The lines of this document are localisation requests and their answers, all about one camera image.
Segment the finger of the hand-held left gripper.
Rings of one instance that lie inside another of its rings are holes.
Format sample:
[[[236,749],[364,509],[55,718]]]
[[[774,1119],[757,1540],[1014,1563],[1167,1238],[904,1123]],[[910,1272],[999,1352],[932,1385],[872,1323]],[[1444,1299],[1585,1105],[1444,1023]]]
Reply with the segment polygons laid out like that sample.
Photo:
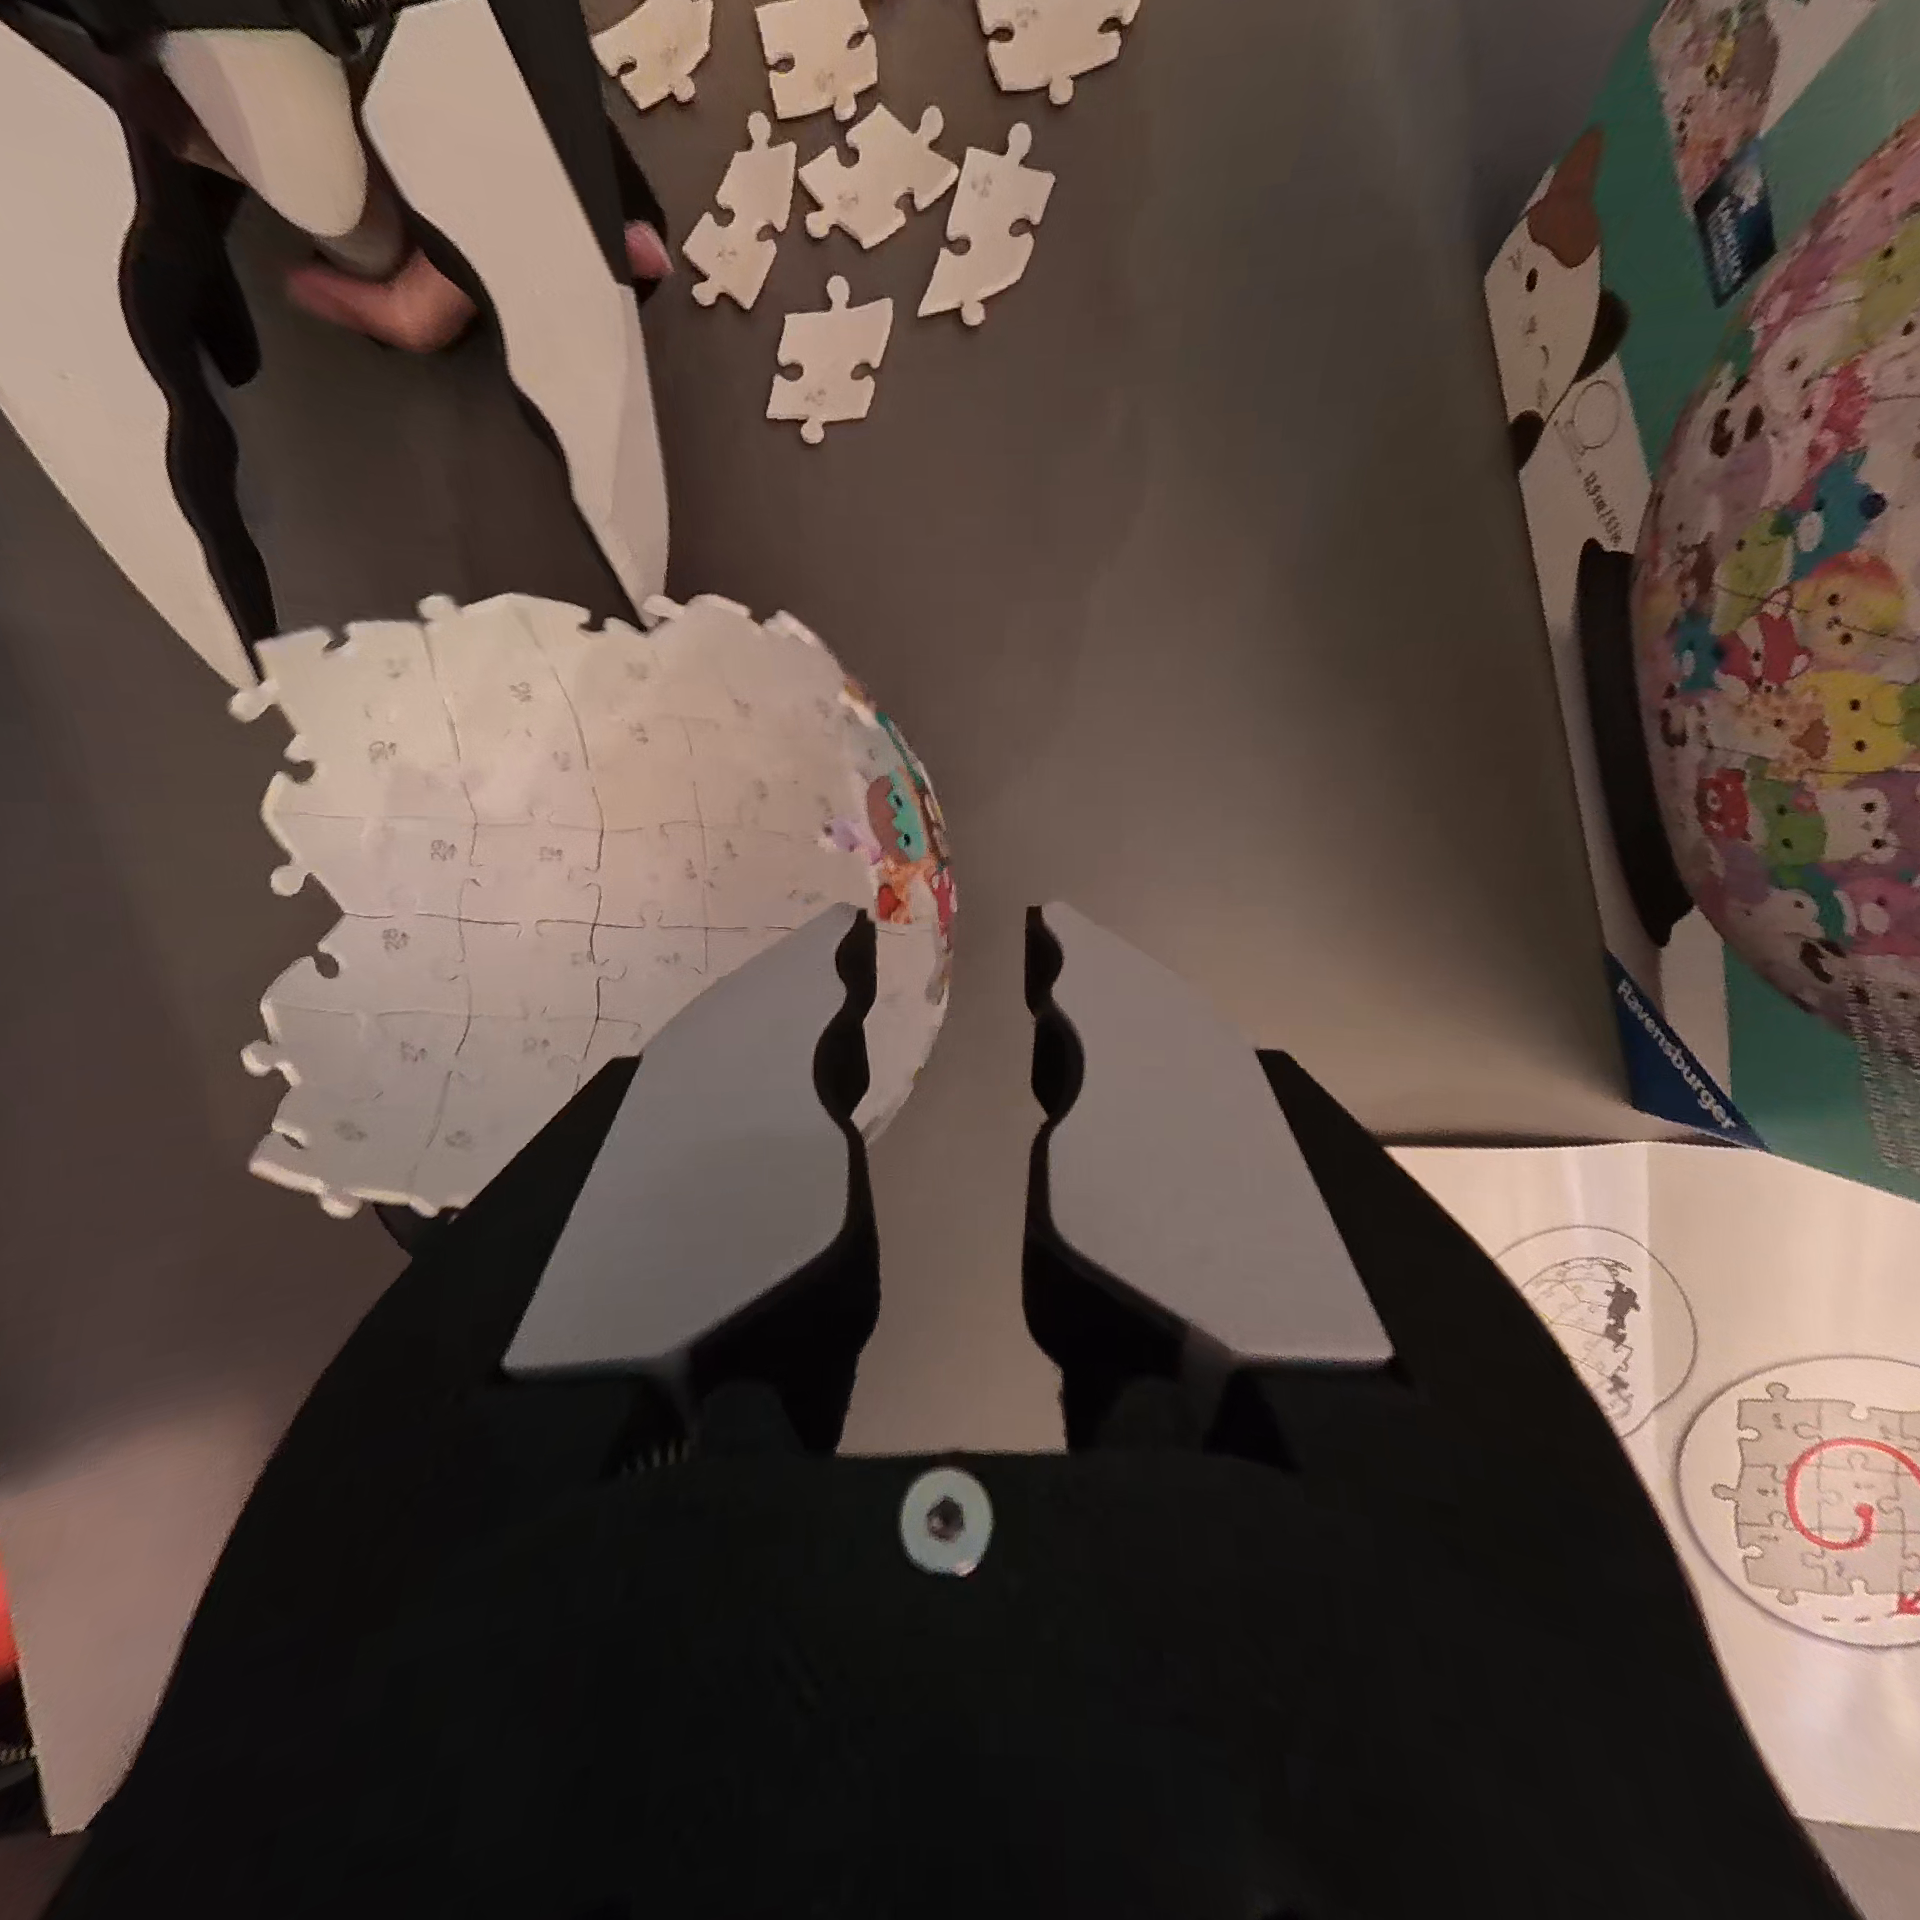
[[[228,687],[279,627],[219,390],[258,340],[192,169],[4,23],[4,418],[158,619]]]
[[[669,487],[627,256],[636,169],[578,5],[400,5],[364,131],[428,257],[478,297],[630,610],[667,586]]]

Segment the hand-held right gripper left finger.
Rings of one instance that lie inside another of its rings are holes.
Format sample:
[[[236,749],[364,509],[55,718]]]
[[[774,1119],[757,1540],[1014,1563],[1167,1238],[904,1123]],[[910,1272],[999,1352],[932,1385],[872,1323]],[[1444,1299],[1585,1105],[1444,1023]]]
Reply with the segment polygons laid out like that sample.
[[[804,1449],[841,1449],[878,1323],[857,1127],[877,965],[872,914],[831,905],[650,1040],[504,1352],[506,1378],[639,1378],[685,1424],[750,1385]]]

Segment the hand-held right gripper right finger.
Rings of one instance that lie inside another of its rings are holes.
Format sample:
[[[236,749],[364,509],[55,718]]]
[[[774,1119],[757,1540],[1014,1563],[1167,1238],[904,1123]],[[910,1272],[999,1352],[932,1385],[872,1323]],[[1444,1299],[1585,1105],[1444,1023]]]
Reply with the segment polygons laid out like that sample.
[[[1257,1048],[1065,900],[1025,920],[1024,1315],[1070,1454],[1205,1441],[1266,1371],[1367,1378],[1396,1342]]]

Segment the pile of white puzzle pieces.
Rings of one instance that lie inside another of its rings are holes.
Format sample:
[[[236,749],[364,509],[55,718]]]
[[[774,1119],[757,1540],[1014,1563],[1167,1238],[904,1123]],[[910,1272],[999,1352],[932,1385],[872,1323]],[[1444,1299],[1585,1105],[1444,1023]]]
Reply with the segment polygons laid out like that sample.
[[[1121,60],[1139,5],[969,5],[999,94],[1068,109],[1074,88]],[[636,111],[697,105],[697,77],[716,43],[716,5],[583,5],[588,47]],[[1032,123],[996,147],[944,149],[944,111],[924,102],[902,118],[883,102],[878,33],[868,5],[754,5],[769,109],[754,109],[681,242],[697,308],[750,314],[781,240],[831,240],[878,253],[910,216],[944,213],[941,247],[919,297],[919,320],[980,327],[990,302],[1025,275],[1055,178],[1032,164]],[[822,122],[822,145],[799,158],[790,128]],[[896,302],[857,302],[831,275],[822,304],[789,311],[766,418],[822,445],[834,424],[866,422],[896,330]]]

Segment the partly built puzzle ball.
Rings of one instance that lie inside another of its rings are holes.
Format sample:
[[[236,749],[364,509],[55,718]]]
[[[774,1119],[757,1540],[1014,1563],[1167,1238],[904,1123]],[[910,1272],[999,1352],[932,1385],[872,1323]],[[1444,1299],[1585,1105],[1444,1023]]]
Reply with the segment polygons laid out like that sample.
[[[611,1060],[831,905],[878,929],[877,1138],[949,1013],[957,878],[897,721],[790,614],[698,596],[639,624],[534,596],[258,647],[263,822],[337,908],[263,995],[286,1093],[252,1175],[461,1211]]]

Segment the colourful puzzle box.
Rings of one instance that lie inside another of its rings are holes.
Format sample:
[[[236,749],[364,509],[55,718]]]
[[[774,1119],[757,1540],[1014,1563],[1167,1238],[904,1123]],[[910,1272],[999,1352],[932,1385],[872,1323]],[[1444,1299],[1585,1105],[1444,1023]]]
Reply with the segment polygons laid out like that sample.
[[[1658,5],[1482,279],[1630,1100],[1918,1198],[1918,5]]]

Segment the person's left hand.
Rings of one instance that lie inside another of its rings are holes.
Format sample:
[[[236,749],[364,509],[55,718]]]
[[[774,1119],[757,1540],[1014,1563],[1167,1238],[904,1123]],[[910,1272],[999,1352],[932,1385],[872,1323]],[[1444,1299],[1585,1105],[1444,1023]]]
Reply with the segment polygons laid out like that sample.
[[[289,302],[313,320],[415,355],[451,350],[478,320],[471,295],[422,247],[381,280],[310,257],[291,269]]]

